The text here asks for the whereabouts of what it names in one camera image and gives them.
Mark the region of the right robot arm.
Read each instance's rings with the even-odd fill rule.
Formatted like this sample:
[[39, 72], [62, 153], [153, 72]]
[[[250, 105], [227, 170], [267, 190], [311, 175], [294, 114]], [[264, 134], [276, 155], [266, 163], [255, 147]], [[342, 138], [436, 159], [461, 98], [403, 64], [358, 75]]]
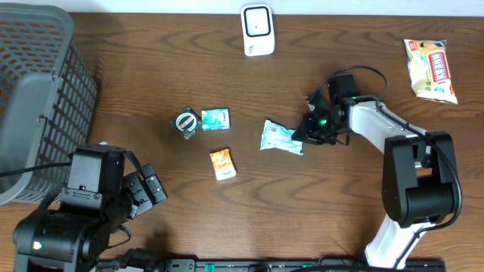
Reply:
[[381, 97], [360, 94], [351, 74], [328, 76], [307, 98], [309, 113], [292, 139], [334, 145], [339, 135], [356, 134], [383, 154], [381, 197], [386, 215], [365, 247], [369, 266], [401, 270], [420, 238], [453, 224], [462, 192], [451, 136], [428, 132], [398, 117]]

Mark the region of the teal white snack packet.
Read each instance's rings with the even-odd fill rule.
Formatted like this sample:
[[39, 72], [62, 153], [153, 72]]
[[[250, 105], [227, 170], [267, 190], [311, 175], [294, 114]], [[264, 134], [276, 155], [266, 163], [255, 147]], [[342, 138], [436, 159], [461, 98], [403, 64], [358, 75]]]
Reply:
[[285, 128], [269, 119], [265, 120], [262, 130], [260, 150], [279, 149], [302, 156], [303, 143], [294, 141], [293, 129]]

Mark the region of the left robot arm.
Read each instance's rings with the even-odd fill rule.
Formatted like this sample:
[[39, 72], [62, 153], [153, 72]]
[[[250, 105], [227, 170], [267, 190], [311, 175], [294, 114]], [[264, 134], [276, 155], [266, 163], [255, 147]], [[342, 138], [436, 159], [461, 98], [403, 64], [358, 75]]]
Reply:
[[77, 147], [67, 184], [51, 191], [18, 223], [15, 271], [90, 271], [110, 235], [167, 199], [150, 164], [110, 145]]

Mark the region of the white yellow chip bag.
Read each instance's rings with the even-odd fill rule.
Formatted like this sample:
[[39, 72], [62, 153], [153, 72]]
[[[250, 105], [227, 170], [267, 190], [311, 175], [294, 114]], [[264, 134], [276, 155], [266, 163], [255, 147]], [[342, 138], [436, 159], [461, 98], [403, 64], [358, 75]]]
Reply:
[[405, 39], [411, 88], [417, 98], [458, 104], [445, 53], [447, 41]]

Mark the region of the orange snack packet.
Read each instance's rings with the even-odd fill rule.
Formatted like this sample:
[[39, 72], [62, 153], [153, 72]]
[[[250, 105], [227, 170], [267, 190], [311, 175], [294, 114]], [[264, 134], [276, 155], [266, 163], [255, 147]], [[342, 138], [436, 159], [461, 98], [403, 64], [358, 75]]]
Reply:
[[211, 153], [209, 156], [213, 164], [217, 181], [227, 180], [236, 176], [237, 170], [231, 159], [229, 149]]

